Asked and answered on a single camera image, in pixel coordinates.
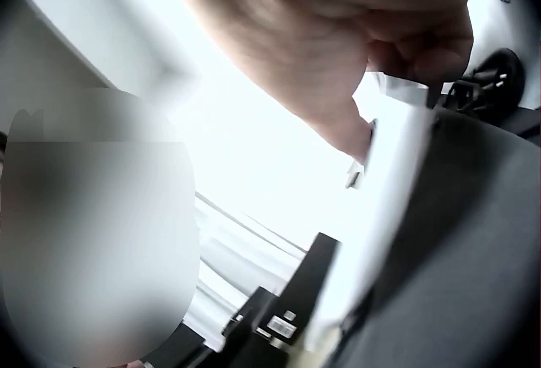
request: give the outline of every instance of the finger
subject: finger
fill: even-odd
[[[359,115],[353,99],[335,109],[334,115],[326,117],[324,121],[307,123],[334,148],[361,164],[365,163],[370,145],[369,123]]]
[[[414,59],[415,75],[427,84],[457,80],[466,70],[473,45],[467,7],[435,28],[431,36],[431,46]]]
[[[366,45],[371,71],[385,72],[390,76],[407,75],[408,64],[394,43],[371,41]]]

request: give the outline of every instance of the barcode sticker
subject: barcode sticker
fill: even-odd
[[[278,316],[273,316],[269,321],[269,324],[267,324],[267,327],[285,338],[291,338],[293,333],[295,333],[295,330],[297,330],[296,326],[286,322],[286,320],[283,320]]]

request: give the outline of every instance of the person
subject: person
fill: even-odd
[[[366,159],[352,99],[365,71],[428,85],[460,78],[467,0],[184,0],[248,78],[336,149]]]

